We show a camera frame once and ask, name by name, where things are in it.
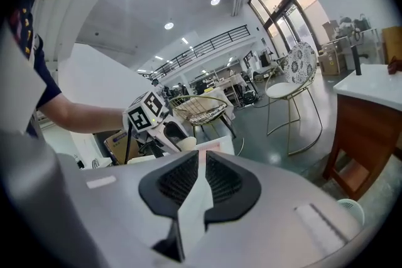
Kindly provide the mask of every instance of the chair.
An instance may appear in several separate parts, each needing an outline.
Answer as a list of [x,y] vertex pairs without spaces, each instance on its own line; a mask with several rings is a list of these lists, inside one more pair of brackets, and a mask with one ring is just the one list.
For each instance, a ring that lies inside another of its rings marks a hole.
[[220,119],[230,130],[233,138],[236,138],[233,128],[224,117],[227,107],[224,100],[217,99],[216,97],[186,95],[171,99],[170,105],[173,108],[173,113],[192,125],[194,137],[195,127],[200,126],[201,130],[205,132],[204,125],[211,125],[219,136],[213,125],[213,121]]
[[[320,114],[318,113],[317,106],[315,105],[313,97],[308,89],[308,87],[314,81],[315,72],[317,70],[317,57],[315,55],[313,48],[308,43],[300,42],[300,43],[296,44],[291,49],[288,56],[286,56],[284,65],[285,65],[284,73],[285,73],[285,77],[286,77],[286,82],[277,83],[277,84],[274,84],[274,85],[268,87],[269,80],[271,79],[271,76],[274,74],[274,73],[271,73],[271,75],[269,76],[269,78],[266,82],[266,85],[265,85],[265,93],[268,96],[267,136],[272,134],[274,131],[276,131],[280,127],[288,124],[289,128],[288,128],[287,152],[288,152],[288,155],[291,156],[296,153],[303,152],[303,151],[309,149],[310,147],[312,147],[318,141],[318,139],[322,133],[322,123],[321,123]],[[297,108],[294,97],[301,94],[305,90],[307,90],[308,94],[310,95],[310,98],[313,101],[315,111],[317,112],[318,119],[320,121],[321,130],[320,130],[320,134],[317,136],[317,138],[312,143],[310,143],[308,146],[305,146],[297,151],[290,152],[290,150],[289,150],[290,124],[300,120],[300,113]],[[271,131],[268,131],[269,130],[269,110],[271,107],[271,99],[274,99],[274,101],[272,103],[275,103],[277,100],[287,100],[288,101],[289,121],[275,127]],[[293,103],[295,104],[296,111],[298,114],[298,119],[291,120],[290,100],[292,100]]]

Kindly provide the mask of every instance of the recessed light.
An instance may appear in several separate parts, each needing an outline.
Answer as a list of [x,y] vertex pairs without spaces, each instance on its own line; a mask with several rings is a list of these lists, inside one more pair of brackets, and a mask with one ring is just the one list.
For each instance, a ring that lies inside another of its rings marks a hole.
[[211,5],[216,6],[220,3],[220,0],[211,0]]
[[173,24],[173,23],[167,23],[167,24],[165,24],[165,29],[167,29],[167,30],[172,29],[174,25],[175,24]]

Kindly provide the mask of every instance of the ribbed black pad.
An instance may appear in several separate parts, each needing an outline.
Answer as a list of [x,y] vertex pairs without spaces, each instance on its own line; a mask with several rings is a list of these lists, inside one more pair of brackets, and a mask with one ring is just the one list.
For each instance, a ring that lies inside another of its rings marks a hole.
[[191,151],[139,182],[141,198],[155,215],[177,219],[177,211],[198,178],[198,151]]
[[240,219],[261,195],[261,184],[257,177],[221,155],[207,151],[205,177],[212,190],[214,207],[205,212],[206,225]]

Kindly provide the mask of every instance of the floral chair backrest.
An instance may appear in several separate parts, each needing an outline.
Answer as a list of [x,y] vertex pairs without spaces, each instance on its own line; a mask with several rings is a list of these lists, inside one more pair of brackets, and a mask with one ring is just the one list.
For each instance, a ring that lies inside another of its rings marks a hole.
[[316,69],[317,56],[314,49],[301,41],[289,52],[283,71],[288,83],[303,84],[307,80],[313,80]]

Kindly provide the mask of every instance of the dark blue shirt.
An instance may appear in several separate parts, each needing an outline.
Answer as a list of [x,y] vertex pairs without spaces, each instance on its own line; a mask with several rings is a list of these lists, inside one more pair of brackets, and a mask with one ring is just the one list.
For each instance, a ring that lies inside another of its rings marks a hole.
[[[43,40],[39,35],[37,41],[35,42],[36,50],[33,49],[33,42],[35,41],[33,32],[33,17],[31,13],[33,2],[34,0],[19,0],[13,12],[9,16],[8,21],[22,54],[27,59],[30,59],[30,55],[35,56],[33,68],[46,83],[46,89],[36,105],[36,109],[39,109],[42,105],[49,102],[62,91],[58,88],[56,82],[46,67],[45,54],[43,52]],[[26,131],[32,136],[37,136],[31,122],[28,124]]]

